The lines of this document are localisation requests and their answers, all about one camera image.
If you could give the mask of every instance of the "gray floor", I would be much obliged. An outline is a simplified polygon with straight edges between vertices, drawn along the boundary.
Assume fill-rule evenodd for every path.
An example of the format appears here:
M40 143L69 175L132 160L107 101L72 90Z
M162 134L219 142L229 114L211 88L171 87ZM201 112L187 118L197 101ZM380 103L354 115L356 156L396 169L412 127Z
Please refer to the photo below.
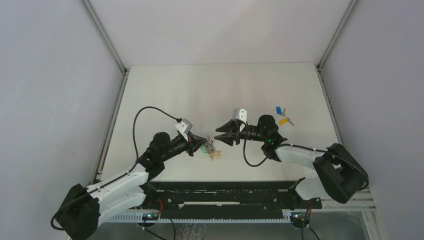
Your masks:
M321 240L368 240L360 212L315 212L311 225ZM170 223L150 228L161 237L172 240ZM176 240L300 240L301 230L288 223L178 223ZM315 236L305 229L305 240ZM104 223L89 240L157 240L136 223Z

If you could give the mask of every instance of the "white table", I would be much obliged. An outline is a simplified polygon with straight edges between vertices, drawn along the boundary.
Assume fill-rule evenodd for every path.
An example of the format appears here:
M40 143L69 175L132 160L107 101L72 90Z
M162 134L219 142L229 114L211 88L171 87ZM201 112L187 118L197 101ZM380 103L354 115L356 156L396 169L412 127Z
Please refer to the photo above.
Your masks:
M144 106L155 106L193 123L196 135L216 136L217 127L230 120L233 109L248 111L247 121L256 125L261 115L273 115L276 106L286 108L294 126L286 123L279 133L289 143L328 147L338 142L319 78L312 63L251 63L205 65L133 66L125 86L101 179L131 166L136 154L132 139L135 114ZM175 121L147 109L135 128L138 151L142 154L154 134L177 135ZM312 177L310 169L267 160L250 167L243 160L243 144L228 146L215 141L222 155L210 160L200 150L194 157L182 153L165 162L155 181L282 181ZM249 141L247 159L256 164L264 158L262 143Z

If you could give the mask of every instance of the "yellow key tag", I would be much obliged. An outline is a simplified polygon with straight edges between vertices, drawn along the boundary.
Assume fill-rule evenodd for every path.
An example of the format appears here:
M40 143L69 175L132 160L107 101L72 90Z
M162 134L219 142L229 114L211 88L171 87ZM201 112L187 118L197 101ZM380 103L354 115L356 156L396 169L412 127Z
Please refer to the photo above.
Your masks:
M285 123L287 123L287 118L283 118L278 122L279 125L284 125Z

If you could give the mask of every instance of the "bunch of keys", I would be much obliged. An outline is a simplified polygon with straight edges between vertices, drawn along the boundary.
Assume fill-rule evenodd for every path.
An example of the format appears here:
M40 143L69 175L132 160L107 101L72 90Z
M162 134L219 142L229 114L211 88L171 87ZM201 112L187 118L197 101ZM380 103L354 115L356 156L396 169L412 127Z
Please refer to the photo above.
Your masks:
M210 136L206 137L206 142L200 147L200 149L204 154L209 154L210 160L212 161L214 160L214 157L220 157L222 153L215 148L214 141Z
M284 125L285 123L290 123L291 125L295 125L288 116L286 116L286 109L284 108L283 111L281 111L281 107L276 107L277 114L279 114L282 119L278 122L279 125Z

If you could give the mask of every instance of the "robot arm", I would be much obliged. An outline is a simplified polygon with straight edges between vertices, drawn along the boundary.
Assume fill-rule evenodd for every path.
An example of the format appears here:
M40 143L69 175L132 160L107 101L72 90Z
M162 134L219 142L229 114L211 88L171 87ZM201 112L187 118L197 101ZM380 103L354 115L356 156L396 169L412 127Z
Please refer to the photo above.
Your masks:
M326 149L309 148L283 143L287 138L278 133L278 125L271 115L262 115L257 125L248 125L247 111L236 108L232 119L216 129L224 134L216 140L230 146L240 139L259 141L262 152L277 162L299 164L315 170L313 178L301 178L290 189L288 202L292 208L302 200L331 197L345 204L357 191L368 187L368 175L346 148L338 143Z
M192 126L183 118L176 124L178 135L173 140L166 132L158 132L132 167L87 187L73 186L53 218L73 240L85 240L104 221L140 206L146 198L141 187L165 169L165 161L183 152L192 157L206 142L190 132Z

